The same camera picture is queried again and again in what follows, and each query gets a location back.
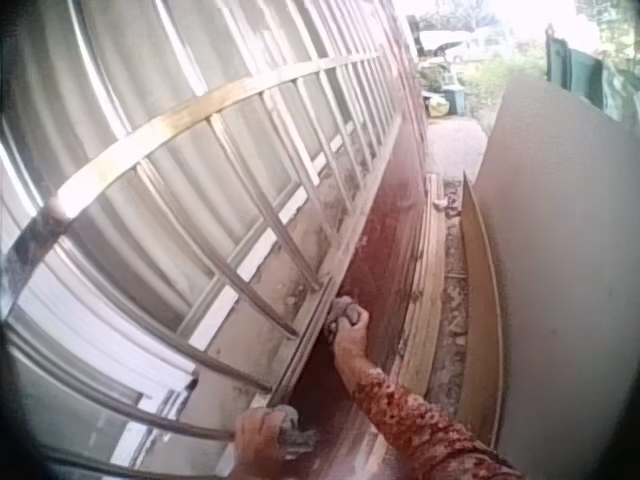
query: car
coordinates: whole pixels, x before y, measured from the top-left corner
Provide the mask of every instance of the car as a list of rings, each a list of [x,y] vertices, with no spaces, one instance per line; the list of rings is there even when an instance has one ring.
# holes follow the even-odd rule
[[[444,57],[451,63],[506,58],[511,55],[511,45],[505,35],[474,33],[458,46],[448,48]]]

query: person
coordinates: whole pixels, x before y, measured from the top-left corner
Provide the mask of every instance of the person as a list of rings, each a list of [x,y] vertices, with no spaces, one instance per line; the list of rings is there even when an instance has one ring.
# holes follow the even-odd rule
[[[369,314],[360,306],[338,318],[335,366],[354,402],[413,468],[419,480],[521,479],[506,460],[422,397],[395,385],[366,356]],[[283,413],[252,409],[236,422],[231,479],[278,478]]]

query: concrete path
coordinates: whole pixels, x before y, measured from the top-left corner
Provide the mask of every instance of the concrete path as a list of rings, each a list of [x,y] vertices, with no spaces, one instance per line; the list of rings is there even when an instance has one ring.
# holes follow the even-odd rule
[[[441,174],[445,180],[461,179],[466,171],[475,181],[487,147],[487,136],[477,121],[467,117],[432,119],[427,141],[427,170]]]

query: patterned sleeve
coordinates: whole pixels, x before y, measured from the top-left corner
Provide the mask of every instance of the patterned sleeve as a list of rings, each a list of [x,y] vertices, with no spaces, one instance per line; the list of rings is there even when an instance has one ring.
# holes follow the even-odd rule
[[[373,369],[355,389],[356,404],[420,480],[521,479],[508,462],[474,440],[434,405]]]

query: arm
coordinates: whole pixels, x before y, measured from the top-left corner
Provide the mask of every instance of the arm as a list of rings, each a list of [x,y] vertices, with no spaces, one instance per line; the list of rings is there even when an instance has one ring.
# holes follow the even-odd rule
[[[350,307],[338,320],[335,363],[356,404],[393,448],[426,479],[522,478],[506,461],[434,405],[395,385],[366,358],[368,313]]]

